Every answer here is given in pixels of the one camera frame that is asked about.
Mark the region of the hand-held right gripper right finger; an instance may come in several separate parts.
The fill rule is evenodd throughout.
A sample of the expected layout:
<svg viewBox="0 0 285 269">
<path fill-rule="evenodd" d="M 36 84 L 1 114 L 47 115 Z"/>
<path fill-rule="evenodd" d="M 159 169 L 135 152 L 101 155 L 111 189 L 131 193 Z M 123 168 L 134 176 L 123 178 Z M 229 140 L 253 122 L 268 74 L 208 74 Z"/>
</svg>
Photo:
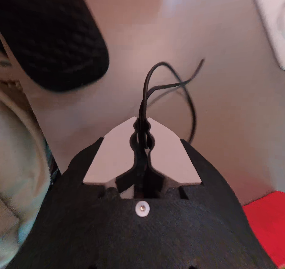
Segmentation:
<svg viewBox="0 0 285 269">
<path fill-rule="evenodd" d="M 173 131 L 147 118 L 146 142 L 146 198 L 159 197 L 172 188 L 201 185 L 201 178 Z"/>
</svg>

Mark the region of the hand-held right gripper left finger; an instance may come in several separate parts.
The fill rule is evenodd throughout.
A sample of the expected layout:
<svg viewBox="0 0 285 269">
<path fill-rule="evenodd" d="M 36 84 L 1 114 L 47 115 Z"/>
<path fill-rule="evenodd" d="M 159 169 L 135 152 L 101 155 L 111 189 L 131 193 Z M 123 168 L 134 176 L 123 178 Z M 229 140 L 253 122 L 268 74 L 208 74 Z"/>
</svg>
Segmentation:
<svg viewBox="0 0 285 269">
<path fill-rule="evenodd" d="M 116 185 L 116 178 L 131 170 L 134 166 L 135 154 L 130 145 L 130 138 L 135 133 L 136 117 L 109 131 L 103 138 L 101 145 L 83 179 L 85 185 L 116 188 L 123 199 L 134 198 L 134 182 L 123 183 L 123 190 Z"/>
</svg>

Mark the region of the white rounded object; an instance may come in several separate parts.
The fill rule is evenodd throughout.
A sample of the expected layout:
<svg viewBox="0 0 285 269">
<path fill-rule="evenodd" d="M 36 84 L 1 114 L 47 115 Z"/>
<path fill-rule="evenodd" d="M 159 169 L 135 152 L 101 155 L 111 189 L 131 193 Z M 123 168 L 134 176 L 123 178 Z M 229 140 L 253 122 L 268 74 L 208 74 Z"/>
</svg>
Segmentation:
<svg viewBox="0 0 285 269">
<path fill-rule="evenodd" d="M 255 0 L 274 57 L 285 70 L 285 0 Z"/>
</svg>

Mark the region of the cream sweatshirt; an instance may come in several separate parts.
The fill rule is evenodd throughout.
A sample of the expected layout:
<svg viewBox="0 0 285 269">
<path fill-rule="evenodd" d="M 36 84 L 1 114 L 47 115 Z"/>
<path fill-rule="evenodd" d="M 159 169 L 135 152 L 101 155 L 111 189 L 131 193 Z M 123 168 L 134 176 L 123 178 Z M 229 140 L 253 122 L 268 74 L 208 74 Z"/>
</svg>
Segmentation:
<svg viewBox="0 0 285 269">
<path fill-rule="evenodd" d="M 45 140 L 17 81 L 1 78 L 0 263 L 16 255 L 33 227 L 50 185 Z"/>
</svg>

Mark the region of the red plastic bin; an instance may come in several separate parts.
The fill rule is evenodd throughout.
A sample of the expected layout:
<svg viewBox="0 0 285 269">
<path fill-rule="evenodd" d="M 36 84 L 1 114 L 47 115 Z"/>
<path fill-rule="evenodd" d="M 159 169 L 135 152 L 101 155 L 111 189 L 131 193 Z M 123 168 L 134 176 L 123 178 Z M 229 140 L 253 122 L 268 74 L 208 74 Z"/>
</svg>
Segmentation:
<svg viewBox="0 0 285 269">
<path fill-rule="evenodd" d="M 285 268 L 285 193 L 272 192 L 242 208 L 265 252 L 278 268 Z"/>
</svg>

